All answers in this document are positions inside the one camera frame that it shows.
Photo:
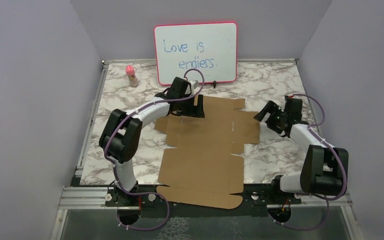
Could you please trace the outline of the brown cardboard box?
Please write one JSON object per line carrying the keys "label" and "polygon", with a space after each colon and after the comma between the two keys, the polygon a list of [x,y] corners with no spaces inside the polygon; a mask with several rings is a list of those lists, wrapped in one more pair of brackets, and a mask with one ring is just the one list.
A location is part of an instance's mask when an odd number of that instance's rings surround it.
{"label": "brown cardboard box", "polygon": [[260,124],[243,98],[203,98],[203,118],[168,115],[155,122],[166,135],[157,192],[168,201],[231,210],[243,201],[246,144]]}

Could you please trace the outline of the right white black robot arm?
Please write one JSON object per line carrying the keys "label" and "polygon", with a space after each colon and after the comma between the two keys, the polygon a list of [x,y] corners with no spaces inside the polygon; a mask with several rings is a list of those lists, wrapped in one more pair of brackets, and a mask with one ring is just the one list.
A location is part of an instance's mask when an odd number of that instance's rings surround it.
{"label": "right white black robot arm", "polygon": [[313,125],[302,120],[301,94],[286,95],[281,108],[268,101],[254,116],[259,122],[280,135],[292,139],[306,151],[301,172],[295,175],[277,175],[268,190],[269,199],[280,204],[289,194],[313,195],[333,201],[347,190],[349,153],[328,143],[313,130]]}

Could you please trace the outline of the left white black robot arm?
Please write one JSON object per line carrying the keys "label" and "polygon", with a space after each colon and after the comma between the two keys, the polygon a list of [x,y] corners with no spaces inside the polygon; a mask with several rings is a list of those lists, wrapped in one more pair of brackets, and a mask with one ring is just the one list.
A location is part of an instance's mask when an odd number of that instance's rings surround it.
{"label": "left white black robot arm", "polygon": [[118,199],[124,205],[137,200],[132,158],[137,152],[142,129],[168,115],[204,118],[204,97],[198,81],[175,77],[171,86],[150,101],[131,110],[111,112],[99,139],[104,157],[111,162]]}

